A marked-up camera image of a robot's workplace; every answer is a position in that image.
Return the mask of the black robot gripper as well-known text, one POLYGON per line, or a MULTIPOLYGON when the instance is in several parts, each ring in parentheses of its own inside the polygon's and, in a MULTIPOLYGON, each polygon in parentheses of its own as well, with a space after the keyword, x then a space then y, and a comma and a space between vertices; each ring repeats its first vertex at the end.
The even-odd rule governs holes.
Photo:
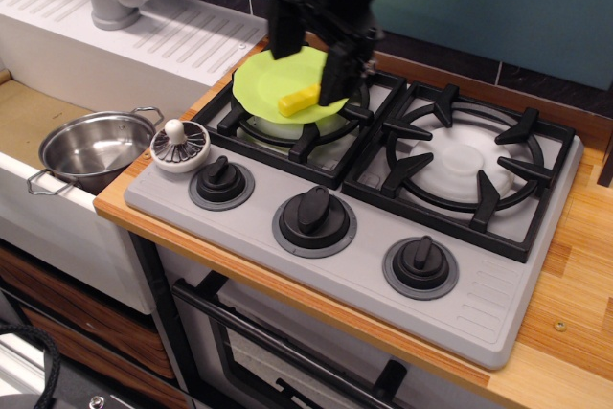
POLYGON ((299 53, 305 34, 328 47, 318 104, 347 98, 357 74, 374 66, 375 44, 383 37, 372 13, 374 0, 268 0, 268 36, 274 59, 299 53))

